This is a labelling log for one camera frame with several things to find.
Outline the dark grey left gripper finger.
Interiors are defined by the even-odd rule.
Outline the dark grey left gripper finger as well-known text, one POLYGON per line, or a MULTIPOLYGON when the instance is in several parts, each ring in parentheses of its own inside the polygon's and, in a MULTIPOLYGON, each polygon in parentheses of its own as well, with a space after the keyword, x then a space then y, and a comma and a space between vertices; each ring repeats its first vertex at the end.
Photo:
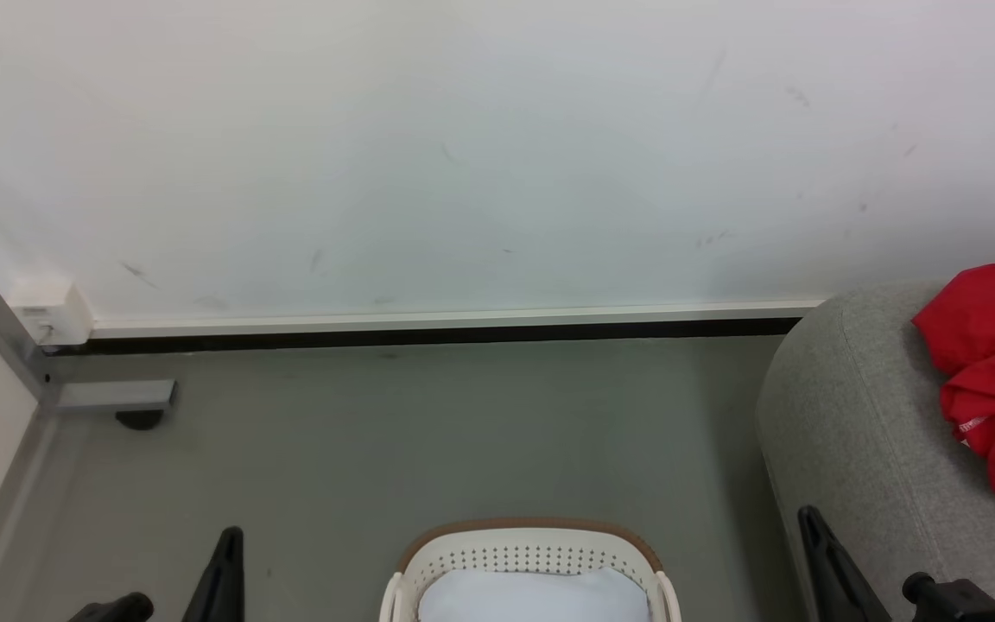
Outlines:
POLYGON ((182 621, 244 620, 244 531, 232 526, 221 532, 182 621))

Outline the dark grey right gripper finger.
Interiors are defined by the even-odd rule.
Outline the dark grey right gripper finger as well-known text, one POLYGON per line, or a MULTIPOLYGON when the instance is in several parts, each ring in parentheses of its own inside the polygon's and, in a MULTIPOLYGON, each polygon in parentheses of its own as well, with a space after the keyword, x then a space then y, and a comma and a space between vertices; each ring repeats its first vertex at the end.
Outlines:
POLYGON ((813 505, 798 509, 799 531, 819 621, 891 621, 884 603, 813 505))

